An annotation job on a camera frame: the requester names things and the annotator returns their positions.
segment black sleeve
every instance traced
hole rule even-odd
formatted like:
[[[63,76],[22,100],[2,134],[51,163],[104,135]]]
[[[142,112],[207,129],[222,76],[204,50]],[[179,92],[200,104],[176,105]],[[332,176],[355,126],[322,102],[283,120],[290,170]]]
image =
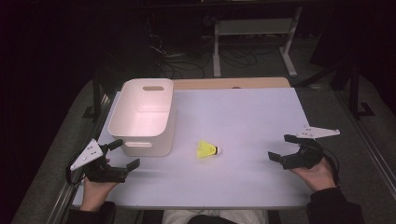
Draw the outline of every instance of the black sleeve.
[[[361,207],[347,202],[337,188],[313,193],[306,211],[310,224],[364,224]]]
[[[116,205],[111,202],[105,202],[99,212],[70,209],[66,224],[112,224],[116,211]]]

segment metal frame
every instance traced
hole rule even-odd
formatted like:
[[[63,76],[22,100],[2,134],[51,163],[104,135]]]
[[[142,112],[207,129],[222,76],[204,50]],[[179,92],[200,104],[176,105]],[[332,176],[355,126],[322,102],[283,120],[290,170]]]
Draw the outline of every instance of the metal frame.
[[[268,30],[262,29],[268,27],[268,23],[273,22],[273,23],[280,23],[284,21],[285,19],[266,19],[266,20],[246,20],[246,22],[249,22],[251,24],[257,24],[257,23],[262,23],[263,26],[260,28],[260,30],[256,31],[251,31],[250,29],[247,29],[246,31],[243,31],[241,29],[236,29],[235,31],[232,31],[232,29],[228,29],[227,32],[222,32],[219,30],[219,26],[223,25],[233,25],[237,23],[238,21],[218,21],[215,24],[215,46],[214,46],[214,52],[213,52],[213,76],[214,77],[221,77],[221,69],[220,69],[220,63],[219,63],[219,36],[220,35],[258,35],[258,34],[288,34],[286,43],[283,47],[279,48],[280,54],[282,55],[283,62],[286,65],[286,68],[288,69],[289,76],[291,77],[296,77],[297,72],[294,68],[294,65],[290,59],[289,56],[289,50],[291,46],[291,41],[294,38],[294,34],[298,25],[298,21],[300,19],[301,11],[303,10],[303,7],[297,7],[294,15],[292,17],[292,20],[290,22],[290,27],[287,32],[283,32],[282,29],[275,29],[273,27],[269,27]]]

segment metal stand leg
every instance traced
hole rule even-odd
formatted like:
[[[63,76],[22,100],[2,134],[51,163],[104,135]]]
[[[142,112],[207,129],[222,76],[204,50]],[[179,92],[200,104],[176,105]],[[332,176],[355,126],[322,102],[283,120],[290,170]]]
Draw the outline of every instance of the metal stand leg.
[[[294,38],[294,33],[296,31],[298,20],[300,18],[300,14],[301,14],[302,10],[303,10],[302,7],[297,7],[296,8],[296,11],[295,11],[294,17],[293,17],[293,22],[290,25],[290,30],[289,30],[289,33],[288,33],[288,37],[287,37],[287,41],[285,43],[285,46],[279,48],[280,53],[281,53],[282,58],[283,58],[283,62],[285,63],[286,67],[288,68],[289,75],[291,77],[296,77],[297,76],[297,72],[296,72],[296,70],[294,68],[293,63],[291,62],[291,59],[290,59],[290,56],[289,56],[289,49],[290,49],[291,41]]]
[[[215,50],[213,52],[213,76],[221,77],[219,59],[219,24],[215,24]]]

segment dark background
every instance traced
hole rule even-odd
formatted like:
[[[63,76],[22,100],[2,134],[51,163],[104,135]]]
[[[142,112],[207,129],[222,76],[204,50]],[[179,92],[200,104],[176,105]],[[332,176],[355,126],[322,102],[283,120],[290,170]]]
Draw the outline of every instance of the dark background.
[[[318,35],[324,27],[318,27],[312,18],[326,21],[332,15],[313,62],[329,66],[352,54],[361,73],[395,112],[394,9],[394,3],[369,0],[342,1],[335,11],[328,6],[311,8],[304,11],[298,32]],[[0,10],[0,222],[8,223],[70,105],[93,74],[100,73],[105,89],[111,91],[123,80],[157,77],[159,70],[149,48],[146,14],[84,11],[61,0],[7,0],[0,3]],[[157,29],[166,33],[172,29],[167,27],[169,22],[157,24]],[[114,81],[113,76],[120,78]]]

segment black cable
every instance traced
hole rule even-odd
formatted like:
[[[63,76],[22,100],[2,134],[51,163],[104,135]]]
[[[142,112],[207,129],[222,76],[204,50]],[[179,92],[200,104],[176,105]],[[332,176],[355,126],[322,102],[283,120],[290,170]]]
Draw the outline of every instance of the black cable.
[[[85,177],[85,175],[83,175],[83,177],[81,177],[76,183],[73,183],[73,180],[72,180],[72,171],[70,170],[70,167],[73,165],[73,162],[74,162],[74,161],[76,160],[76,158],[82,153],[82,151],[84,151],[84,149],[82,149],[82,150],[76,152],[76,153],[73,155],[72,159],[71,159],[71,160],[69,161],[69,163],[67,164],[67,167],[66,167],[66,170],[65,170],[65,172],[66,172],[66,181],[67,181],[67,184],[69,184],[69,185],[72,186],[72,187],[76,187],[77,185],[79,185],[79,183],[81,182],[81,180]]]
[[[331,152],[329,149],[327,148],[323,148],[326,152],[329,152],[332,157],[335,159],[336,162],[336,167],[335,167],[335,172],[338,174],[340,172],[340,161],[338,160],[337,156],[335,156],[335,154],[333,152]]]

